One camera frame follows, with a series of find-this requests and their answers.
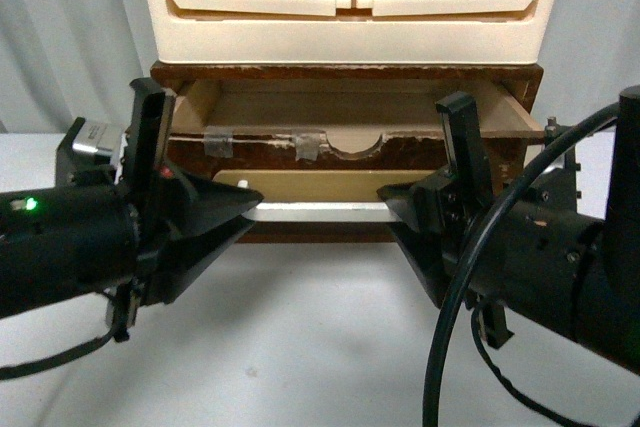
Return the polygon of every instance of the white table surface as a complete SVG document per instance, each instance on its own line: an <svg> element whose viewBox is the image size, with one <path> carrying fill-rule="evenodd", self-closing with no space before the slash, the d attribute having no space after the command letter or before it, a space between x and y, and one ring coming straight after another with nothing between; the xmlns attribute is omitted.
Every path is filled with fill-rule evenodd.
<svg viewBox="0 0 640 427"><path fill-rule="evenodd" d="M61 136L0 135L0 191L53 185ZM579 150L581 210L602 215L612 135ZM438 311L393 244L234 245L171 306L145 308L131 340L0 384L0 426L417 426ZM0 321L0 363L104 332L87 296ZM508 313L495 361L562 413L625 425L640 377ZM550 425L505 393L454 331L441 424Z"/></svg>

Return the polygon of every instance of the gray fabric backdrop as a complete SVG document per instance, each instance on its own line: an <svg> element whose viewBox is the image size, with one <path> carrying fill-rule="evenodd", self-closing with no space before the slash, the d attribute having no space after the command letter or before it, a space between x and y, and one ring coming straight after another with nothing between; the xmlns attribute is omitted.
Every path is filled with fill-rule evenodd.
<svg viewBox="0 0 640 427"><path fill-rule="evenodd" d="M146 0L0 0L0 123L63 132L76 116L125 126L128 83L156 58ZM534 108L572 123L640 84L640 0L556 0Z"/></svg>

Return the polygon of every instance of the open drawer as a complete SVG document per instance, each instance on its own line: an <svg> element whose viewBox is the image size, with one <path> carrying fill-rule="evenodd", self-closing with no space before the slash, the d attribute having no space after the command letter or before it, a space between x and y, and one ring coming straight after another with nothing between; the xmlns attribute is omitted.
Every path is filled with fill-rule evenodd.
<svg viewBox="0 0 640 427"><path fill-rule="evenodd" d="M177 93L169 157L220 182L247 180L274 202L375 201L379 187L442 167L435 103L458 90L476 98L498 191L521 171L526 146L542 142L528 112L541 74L537 66L152 69Z"/></svg>

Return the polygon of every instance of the tape strip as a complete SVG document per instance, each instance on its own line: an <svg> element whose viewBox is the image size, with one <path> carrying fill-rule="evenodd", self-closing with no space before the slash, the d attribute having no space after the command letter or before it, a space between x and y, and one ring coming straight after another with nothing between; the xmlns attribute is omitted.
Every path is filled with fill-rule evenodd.
<svg viewBox="0 0 640 427"><path fill-rule="evenodd" d="M230 159L233 157L233 131L208 126L203 137L204 153L211 157Z"/></svg>
<svg viewBox="0 0 640 427"><path fill-rule="evenodd" d="M293 133L293 143L296 146L296 160L312 160L318 158L320 152L320 134L318 133Z"/></svg>

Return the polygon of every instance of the white plastic drawer unit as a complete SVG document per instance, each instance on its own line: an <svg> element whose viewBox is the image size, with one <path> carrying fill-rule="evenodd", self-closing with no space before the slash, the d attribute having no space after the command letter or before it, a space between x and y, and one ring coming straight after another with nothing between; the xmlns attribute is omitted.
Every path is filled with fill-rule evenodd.
<svg viewBox="0 0 640 427"><path fill-rule="evenodd" d="M167 63L531 64L554 0L148 0Z"/></svg>

